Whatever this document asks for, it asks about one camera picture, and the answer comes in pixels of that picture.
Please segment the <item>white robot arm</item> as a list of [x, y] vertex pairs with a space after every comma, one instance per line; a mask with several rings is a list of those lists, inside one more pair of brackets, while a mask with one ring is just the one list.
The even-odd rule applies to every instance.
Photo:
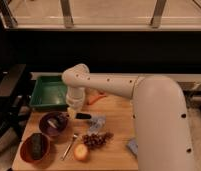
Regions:
[[195, 171], [186, 101], [176, 81], [162, 75], [95, 74], [84, 64], [65, 70], [62, 80], [72, 108], [80, 106], [86, 88], [132, 100], [139, 171]]

